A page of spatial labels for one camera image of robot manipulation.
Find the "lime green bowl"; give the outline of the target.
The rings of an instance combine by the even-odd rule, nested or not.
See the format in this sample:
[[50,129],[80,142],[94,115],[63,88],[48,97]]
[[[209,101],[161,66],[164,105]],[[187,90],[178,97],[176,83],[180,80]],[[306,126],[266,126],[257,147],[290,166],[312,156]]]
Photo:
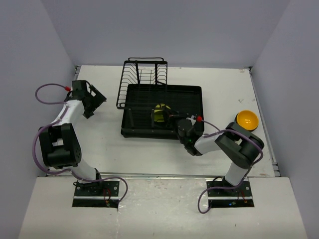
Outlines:
[[157,104],[154,109],[154,123],[159,125],[164,125],[164,111],[166,109],[171,109],[168,105],[164,103]]

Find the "orange bowl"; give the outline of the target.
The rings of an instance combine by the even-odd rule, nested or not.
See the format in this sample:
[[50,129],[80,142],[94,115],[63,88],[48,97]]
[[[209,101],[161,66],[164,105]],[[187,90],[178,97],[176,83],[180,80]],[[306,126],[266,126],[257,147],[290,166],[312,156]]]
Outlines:
[[258,116],[250,110],[243,110],[239,112],[235,117],[235,121],[248,131],[254,131],[259,126]]

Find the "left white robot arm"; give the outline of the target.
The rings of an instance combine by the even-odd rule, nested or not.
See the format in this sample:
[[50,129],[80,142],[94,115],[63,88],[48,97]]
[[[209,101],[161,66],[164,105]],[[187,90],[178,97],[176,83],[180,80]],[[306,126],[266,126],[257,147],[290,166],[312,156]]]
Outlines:
[[101,174],[83,159],[74,125],[80,117],[92,117],[107,99],[86,80],[74,80],[71,87],[64,89],[67,96],[60,102],[61,112],[53,122],[41,127],[33,140],[33,160],[51,175],[71,172],[80,184],[86,184],[91,195],[97,196],[104,189]]

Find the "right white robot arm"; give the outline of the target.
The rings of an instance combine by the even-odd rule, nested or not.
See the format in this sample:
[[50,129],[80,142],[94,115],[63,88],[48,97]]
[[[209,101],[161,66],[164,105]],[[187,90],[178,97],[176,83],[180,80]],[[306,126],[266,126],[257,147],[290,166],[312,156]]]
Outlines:
[[201,116],[168,108],[163,110],[162,115],[164,122],[174,128],[178,140],[192,156],[202,156],[216,150],[222,150],[228,156],[232,163],[222,183],[226,195],[233,196],[240,190],[240,183],[263,157],[264,142],[236,122],[229,123],[223,130],[200,136],[196,127],[209,123]]

